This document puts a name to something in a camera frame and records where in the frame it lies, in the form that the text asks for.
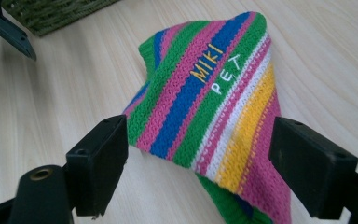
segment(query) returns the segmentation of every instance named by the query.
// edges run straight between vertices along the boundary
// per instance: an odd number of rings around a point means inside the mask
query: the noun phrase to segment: wood grain
[[[0,38],[0,203],[25,172],[64,165],[64,154],[100,120],[120,114],[145,82],[138,46],[184,21],[268,19],[282,114],[358,157],[358,1],[122,0],[42,38],[38,61]],[[293,196],[293,223],[308,216]],[[130,148],[106,215],[76,223],[223,223],[190,171]]]

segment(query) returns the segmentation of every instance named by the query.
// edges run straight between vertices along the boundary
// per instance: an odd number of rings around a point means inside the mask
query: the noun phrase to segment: wicker basket
[[[5,11],[34,35],[42,36],[117,0],[3,0]]]

